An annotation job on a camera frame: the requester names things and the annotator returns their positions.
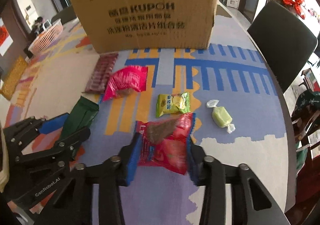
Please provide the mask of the red snack packet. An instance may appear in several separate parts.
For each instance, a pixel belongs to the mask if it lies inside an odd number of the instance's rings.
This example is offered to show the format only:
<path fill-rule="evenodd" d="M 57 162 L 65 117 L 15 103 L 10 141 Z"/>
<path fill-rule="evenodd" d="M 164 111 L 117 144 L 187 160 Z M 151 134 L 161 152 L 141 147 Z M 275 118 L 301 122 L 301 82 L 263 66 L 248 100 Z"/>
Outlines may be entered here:
<path fill-rule="evenodd" d="M 195 113 L 184 113 L 162 121 L 136 121 L 135 131 L 142 135 L 139 166 L 163 167 L 185 175 L 195 116 Z"/>

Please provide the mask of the pink snack bag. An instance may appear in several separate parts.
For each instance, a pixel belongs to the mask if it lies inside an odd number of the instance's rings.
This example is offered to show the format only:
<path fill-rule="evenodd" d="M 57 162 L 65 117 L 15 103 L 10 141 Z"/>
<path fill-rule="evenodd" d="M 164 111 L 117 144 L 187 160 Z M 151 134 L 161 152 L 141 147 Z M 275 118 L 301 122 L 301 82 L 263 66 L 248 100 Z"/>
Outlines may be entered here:
<path fill-rule="evenodd" d="M 148 67 L 127 66 L 116 71 L 108 79 L 102 102 L 146 91 L 147 79 Z"/>

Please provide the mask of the dark green snack pack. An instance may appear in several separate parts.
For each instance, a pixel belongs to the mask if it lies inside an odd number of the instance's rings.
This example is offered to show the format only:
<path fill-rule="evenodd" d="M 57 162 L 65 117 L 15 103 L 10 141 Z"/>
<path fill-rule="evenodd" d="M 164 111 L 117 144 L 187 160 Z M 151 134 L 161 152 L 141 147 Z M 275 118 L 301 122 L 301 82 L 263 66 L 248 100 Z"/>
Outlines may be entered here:
<path fill-rule="evenodd" d="M 69 137 L 82 127 L 90 127 L 98 112 L 97 103 L 81 96 L 63 125 L 60 139 Z"/>

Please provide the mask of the colourful patterned table mat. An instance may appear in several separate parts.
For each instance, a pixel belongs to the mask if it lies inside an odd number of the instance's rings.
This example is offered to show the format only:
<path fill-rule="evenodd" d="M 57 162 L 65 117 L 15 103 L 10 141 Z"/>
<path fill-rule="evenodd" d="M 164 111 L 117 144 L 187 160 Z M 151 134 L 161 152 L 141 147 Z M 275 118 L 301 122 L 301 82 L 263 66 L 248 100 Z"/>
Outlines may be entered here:
<path fill-rule="evenodd" d="M 79 21 L 66 24 L 60 38 L 29 62 L 12 100 L 1 103 L 5 125 L 70 112 L 84 95 L 98 57 Z M 131 140 L 136 121 L 156 120 L 159 94 L 188 92 L 196 113 L 193 140 L 222 163 L 246 163 L 285 210 L 286 103 L 263 55 L 233 17 L 216 16 L 206 50 L 121 51 L 114 68 L 129 65 L 148 67 L 146 91 L 106 102 L 99 95 L 88 95 L 100 110 L 77 162 L 97 165 L 117 154 Z M 218 106 L 225 107 L 233 118 L 233 133 L 213 121 L 213 110 L 206 106 L 209 100 L 219 100 Z"/>

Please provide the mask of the woven yellow tissue box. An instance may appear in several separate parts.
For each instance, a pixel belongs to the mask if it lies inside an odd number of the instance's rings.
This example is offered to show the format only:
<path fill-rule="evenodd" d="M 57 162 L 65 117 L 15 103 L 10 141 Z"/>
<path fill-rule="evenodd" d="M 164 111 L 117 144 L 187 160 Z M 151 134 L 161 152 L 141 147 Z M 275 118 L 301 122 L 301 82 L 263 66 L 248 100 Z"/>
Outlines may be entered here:
<path fill-rule="evenodd" d="M 22 56 L 19 56 L 7 74 L 7 77 L 5 78 L 1 88 L 1 95 L 8 101 L 11 100 L 20 78 L 27 66 L 28 63 L 25 61 L 25 59 Z"/>

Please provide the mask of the pale green wrapped candy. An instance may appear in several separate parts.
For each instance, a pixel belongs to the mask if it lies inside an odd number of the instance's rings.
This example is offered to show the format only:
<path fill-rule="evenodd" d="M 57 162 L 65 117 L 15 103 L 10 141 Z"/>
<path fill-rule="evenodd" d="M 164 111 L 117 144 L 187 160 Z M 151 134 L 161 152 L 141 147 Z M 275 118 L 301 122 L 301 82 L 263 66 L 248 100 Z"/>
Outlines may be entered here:
<path fill-rule="evenodd" d="M 233 124 L 233 118 L 227 112 L 225 107 L 218 106 L 219 100 L 209 100 L 206 103 L 207 108 L 211 108 L 212 119 L 220 128 L 225 128 L 227 133 L 231 134 L 235 131 L 235 125 Z"/>

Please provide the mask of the maroon striped snack pack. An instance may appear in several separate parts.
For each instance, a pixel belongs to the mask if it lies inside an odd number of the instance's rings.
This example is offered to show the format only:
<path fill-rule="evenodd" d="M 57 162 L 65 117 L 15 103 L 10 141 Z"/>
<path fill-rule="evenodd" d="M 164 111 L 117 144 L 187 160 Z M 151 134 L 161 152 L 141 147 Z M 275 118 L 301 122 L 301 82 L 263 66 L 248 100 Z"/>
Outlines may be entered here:
<path fill-rule="evenodd" d="M 118 58 L 117 53 L 100 55 L 86 84 L 84 93 L 104 94 L 108 79 Z"/>

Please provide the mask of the red fu door poster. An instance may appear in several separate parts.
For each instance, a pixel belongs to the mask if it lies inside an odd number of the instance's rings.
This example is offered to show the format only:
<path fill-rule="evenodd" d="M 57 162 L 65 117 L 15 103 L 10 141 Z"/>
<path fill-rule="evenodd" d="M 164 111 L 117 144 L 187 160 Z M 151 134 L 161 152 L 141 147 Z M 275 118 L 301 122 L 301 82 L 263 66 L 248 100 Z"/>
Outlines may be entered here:
<path fill-rule="evenodd" d="M 5 53 L 8 51 L 12 43 L 13 43 L 13 40 L 2 18 L 0 18 L 0 54 L 1 56 L 5 55 Z"/>

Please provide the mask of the white basket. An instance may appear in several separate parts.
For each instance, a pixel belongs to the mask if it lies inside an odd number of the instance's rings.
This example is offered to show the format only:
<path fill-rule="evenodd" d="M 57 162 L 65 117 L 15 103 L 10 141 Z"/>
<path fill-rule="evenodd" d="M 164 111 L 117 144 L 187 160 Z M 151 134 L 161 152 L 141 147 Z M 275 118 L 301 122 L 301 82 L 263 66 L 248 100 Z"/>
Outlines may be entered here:
<path fill-rule="evenodd" d="M 56 20 L 53 25 L 39 34 L 35 40 L 28 47 L 34 56 L 42 53 L 50 46 L 63 32 L 63 25 L 61 19 Z"/>

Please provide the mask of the yellow green snack packet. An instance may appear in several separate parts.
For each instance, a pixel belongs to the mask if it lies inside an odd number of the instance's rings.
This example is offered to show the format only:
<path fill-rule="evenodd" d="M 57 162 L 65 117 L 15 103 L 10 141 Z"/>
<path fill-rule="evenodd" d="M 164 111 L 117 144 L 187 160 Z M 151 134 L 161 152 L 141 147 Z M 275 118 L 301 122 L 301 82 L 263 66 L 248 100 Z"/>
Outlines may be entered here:
<path fill-rule="evenodd" d="M 190 94 L 188 92 L 178 94 L 159 94 L 156 103 L 156 117 L 165 114 L 190 113 Z"/>

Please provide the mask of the dark chair behind left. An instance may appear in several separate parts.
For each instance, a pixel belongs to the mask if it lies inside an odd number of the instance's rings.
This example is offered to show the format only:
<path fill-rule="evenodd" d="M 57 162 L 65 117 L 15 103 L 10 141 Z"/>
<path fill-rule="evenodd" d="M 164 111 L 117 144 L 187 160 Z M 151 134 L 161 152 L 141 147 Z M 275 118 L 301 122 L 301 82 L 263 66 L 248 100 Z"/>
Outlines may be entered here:
<path fill-rule="evenodd" d="M 62 11 L 57 13 L 55 16 L 52 17 L 51 23 L 55 23 L 57 20 L 61 20 L 61 24 L 65 25 L 66 23 L 75 20 L 77 18 L 76 13 L 74 12 L 74 9 L 71 6 L 64 8 Z"/>

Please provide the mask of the dark chair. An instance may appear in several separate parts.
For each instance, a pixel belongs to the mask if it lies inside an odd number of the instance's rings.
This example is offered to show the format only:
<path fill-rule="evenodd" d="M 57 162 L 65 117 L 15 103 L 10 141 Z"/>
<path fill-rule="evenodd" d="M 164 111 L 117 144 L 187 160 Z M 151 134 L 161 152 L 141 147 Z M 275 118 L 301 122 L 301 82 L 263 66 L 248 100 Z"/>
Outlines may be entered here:
<path fill-rule="evenodd" d="M 285 92 L 318 45 L 317 37 L 286 8 L 270 1 L 247 32 Z"/>
<path fill-rule="evenodd" d="M 55 16 L 52 17 L 51 23 L 55 23 L 57 20 L 61 20 L 61 24 L 65 25 L 66 23 L 75 20 L 77 18 L 76 13 L 74 12 L 74 9 L 71 6 L 64 8 L 62 11 L 57 13 Z"/>

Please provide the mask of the brown cardboard box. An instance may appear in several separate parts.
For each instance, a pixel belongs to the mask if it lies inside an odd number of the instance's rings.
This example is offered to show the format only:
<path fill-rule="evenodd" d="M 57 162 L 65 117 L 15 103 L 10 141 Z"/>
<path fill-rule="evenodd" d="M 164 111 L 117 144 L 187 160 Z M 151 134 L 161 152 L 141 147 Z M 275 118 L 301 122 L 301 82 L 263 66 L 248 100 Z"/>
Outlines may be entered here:
<path fill-rule="evenodd" d="M 71 0 L 98 53 L 206 49 L 217 0 Z"/>

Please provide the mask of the dark chair right side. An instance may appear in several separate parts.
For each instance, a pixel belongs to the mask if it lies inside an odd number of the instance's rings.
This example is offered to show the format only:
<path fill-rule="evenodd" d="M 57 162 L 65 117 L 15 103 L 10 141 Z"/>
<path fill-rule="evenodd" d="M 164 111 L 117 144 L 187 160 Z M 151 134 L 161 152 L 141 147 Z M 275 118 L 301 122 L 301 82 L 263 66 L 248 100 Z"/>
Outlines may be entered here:
<path fill-rule="evenodd" d="M 247 32 L 285 92 L 318 45 L 317 37 L 286 8 L 270 1 Z"/>

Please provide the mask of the red bow balloon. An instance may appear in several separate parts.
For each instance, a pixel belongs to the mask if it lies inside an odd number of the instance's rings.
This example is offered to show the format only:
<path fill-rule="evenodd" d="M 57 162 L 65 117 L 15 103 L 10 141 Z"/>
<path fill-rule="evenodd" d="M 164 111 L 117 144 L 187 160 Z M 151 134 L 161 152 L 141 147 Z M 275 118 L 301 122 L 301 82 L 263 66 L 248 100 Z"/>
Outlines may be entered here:
<path fill-rule="evenodd" d="M 305 3 L 305 0 L 283 0 L 283 3 L 287 6 L 292 6 L 295 10 L 295 13 L 303 20 L 305 19 L 306 15 L 302 8 L 302 5 Z"/>

